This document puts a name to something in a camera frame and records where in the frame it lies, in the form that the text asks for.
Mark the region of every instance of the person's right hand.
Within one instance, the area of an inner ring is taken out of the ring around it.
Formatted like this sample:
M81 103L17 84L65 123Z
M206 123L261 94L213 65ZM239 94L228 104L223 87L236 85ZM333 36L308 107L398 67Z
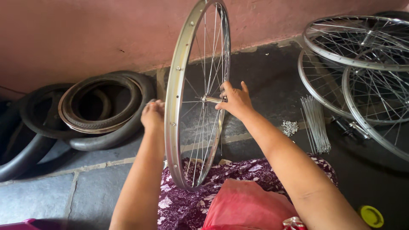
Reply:
M254 111L249 90L244 81L241 82L242 90L233 88L228 81L225 81L220 88L224 89L220 97L227 97L228 102L218 103L216 109L225 109L239 120L242 120L247 112Z

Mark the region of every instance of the person's arm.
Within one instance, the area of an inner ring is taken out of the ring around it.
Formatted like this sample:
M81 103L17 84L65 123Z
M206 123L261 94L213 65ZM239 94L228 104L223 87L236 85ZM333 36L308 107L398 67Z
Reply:
M157 229L165 153L163 119L164 104L152 102L142 112L145 134L115 206L110 230Z
M309 230L369 229L326 174L296 144L256 112L247 86L222 85L228 102L216 105L243 122L260 146Z

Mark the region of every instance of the person's hand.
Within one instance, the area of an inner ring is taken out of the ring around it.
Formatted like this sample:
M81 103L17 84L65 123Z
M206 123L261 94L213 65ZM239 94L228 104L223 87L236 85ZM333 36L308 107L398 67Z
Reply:
M165 104L161 100L152 99L142 111L141 122L146 131L164 130Z
M233 88L228 81L225 81L220 88L221 90L224 89L220 97L227 97L228 102L218 103L215 107L216 109L225 109L240 120L247 112L254 111L250 101L249 90L244 81L241 82L242 90Z

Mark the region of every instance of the person's left hand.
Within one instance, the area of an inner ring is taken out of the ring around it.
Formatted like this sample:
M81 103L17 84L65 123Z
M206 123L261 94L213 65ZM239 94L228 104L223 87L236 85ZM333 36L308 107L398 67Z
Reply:
M141 122L146 131L164 130L165 103L152 99L142 111Z

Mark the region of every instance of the stack of tires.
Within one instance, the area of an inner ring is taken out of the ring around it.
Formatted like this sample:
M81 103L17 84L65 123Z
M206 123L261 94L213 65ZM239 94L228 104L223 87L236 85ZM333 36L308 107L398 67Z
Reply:
M130 92L128 104L119 112L113 109L112 98L101 90L114 86ZM88 100L89 104L102 105L97 111L91 108L94 112L91 117L81 113L81 101L86 97L94 98ZM81 151L109 149L120 144L142 126L144 105L154 97L154 87L147 76L117 71L76 84L44 86L9 103L0 115L0 182L17 178L34 167L58 139ZM51 104L48 112L38 111L38 105L47 100ZM10 145L21 129L21 121L36 135L19 153L11 155Z

